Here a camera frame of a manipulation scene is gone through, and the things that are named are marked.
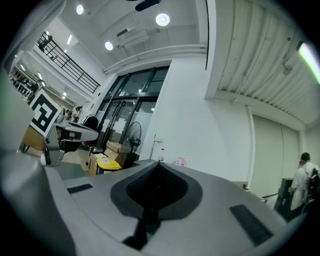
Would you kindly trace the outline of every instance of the white shirt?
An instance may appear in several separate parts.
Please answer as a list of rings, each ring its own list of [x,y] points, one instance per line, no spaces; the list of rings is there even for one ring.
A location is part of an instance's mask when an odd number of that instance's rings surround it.
[[[72,114],[71,114],[71,122],[74,122],[75,121],[75,117],[77,117],[79,114],[78,111],[74,110],[72,111]]]
[[[307,162],[305,165],[300,167],[294,175],[291,188],[295,189],[293,194],[290,210],[294,210],[301,206],[305,201],[305,192],[307,190],[307,181],[310,178],[312,170],[316,168],[319,170],[317,165],[311,162]]]

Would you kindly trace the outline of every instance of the corrugated panel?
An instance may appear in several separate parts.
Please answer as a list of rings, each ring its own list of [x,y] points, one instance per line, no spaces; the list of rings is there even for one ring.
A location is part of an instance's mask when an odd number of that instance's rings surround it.
[[[271,104],[304,123],[319,115],[317,81],[296,48],[295,24],[248,0],[234,1],[232,41],[218,89]],[[284,65],[292,71],[284,75]]]

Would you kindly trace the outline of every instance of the black metal railing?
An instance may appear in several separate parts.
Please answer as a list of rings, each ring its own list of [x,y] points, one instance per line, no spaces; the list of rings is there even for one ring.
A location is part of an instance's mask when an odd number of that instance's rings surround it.
[[[59,45],[52,39],[52,36],[45,32],[41,35],[36,45],[56,63],[69,76],[81,84],[89,92],[94,93],[100,84],[97,83],[88,73],[86,73],[77,63],[75,63]]]

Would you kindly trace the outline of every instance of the door frame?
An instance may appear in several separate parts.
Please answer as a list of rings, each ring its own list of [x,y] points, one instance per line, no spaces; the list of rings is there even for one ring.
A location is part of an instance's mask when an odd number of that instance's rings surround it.
[[[105,112],[103,114],[103,117],[101,119],[101,122],[98,126],[98,129],[97,129],[97,132],[100,133],[101,130],[102,130],[102,127],[103,127],[103,124],[104,124],[104,121],[108,115],[108,112],[110,111],[110,108],[112,106],[112,102],[116,102],[116,101],[119,101],[119,102],[123,102],[125,100],[131,100],[131,101],[135,101],[135,105],[134,105],[134,108],[132,109],[131,111],[131,114],[129,115],[127,121],[125,122],[125,126],[124,126],[124,129],[123,129],[123,132],[121,134],[121,137],[120,137],[120,140],[119,140],[119,144],[122,144],[122,142],[124,141],[125,139],[125,135],[129,129],[129,126],[130,126],[130,123],[131,123],[131,120],[135,114],[135,112],[140,108],[142,102],[157,102],[158,100],[158,95],[159,93],[156,92],[157,96],[155,96],[154,92],[151,92],[151,93],[146,93],[144,92],[143,94],[148,94],[148,95],[145,95],[145,96],[140,96],[140,97],[125,97],[125,96],[118,96],[118,97],[114,97],[114,96],[107,96],[107,97],[104,97],[103,102],[107,103],[108,101],[108,106],[106,107],[105,109]],[[116,117],[118,116],[118,114],[120,113],[121,111],[121,107],[117,106],[116,110],[115,110],[115,114],[112,116],[112,119],[110,120],[110,123],[108,124],[108,127],[104,133],[104,136],[103,136],[103,139],[102,139],[102,142],[99,143],[99,144],[96,144],[98,147],[104,149],[105,148],[105,145],[107,143],[107,140],[109,139],[110,137],[110,133],[111,133],[111,130],[112,128],[110,128],[112,125],[114,125],[114,122],[116,120]]]

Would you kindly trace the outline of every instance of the glass door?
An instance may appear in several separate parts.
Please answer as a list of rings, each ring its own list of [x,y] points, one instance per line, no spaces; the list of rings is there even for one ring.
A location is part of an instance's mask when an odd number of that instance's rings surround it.
[[[98,136],[98,139],[97,139],[97,143],[96,145],[100,148],[104,148],[105,146],[103,146],[103,142],[104,142],[104,138],[106,136],[106,133],[107,133],[107,129],[113,119],[113,117],[115,116],[116,114],[116,110],[118,108],[118,106],[121,104],[120,103],[120,100],[115,100],[115,101],[112,101],[110,103],[106,102],[105,103],[105,109],[107,109],[107,106],[108,104],[110,104],[110,107],[109,109],[107,110],[107,113],[104,114],[104,119],[101,120],[101,131],[99,133],[99,136]]]
[[[109,133],[105,142],[121,142],[121,136],[125,131],[126,123],[130,122],[131,120],[131,113],[133,113],[136,103],[137,101],[132,99],[121,100],[121,104],[118,108],[115,118],[109,126]]]
[[[134,122],[138,122],[141,127],[141,144],[140,146],[136,149],[136,154],[140,155],[141,149],[144,144],[144,140],[149,128],[149,124],[151,121],[151,117],[155,111],[157,100],[156,99],[147,99],[140,101],[138,103],[138,108],[136,111],[134,111],[133,117],[131,119],[130,124]]]
[[[121,136],[132,118],[136,103],[136,99],[113,100],[109,103],[101,121],[103,123],[96,143],[98,147],[105,149],[107,141],[121,143]]]

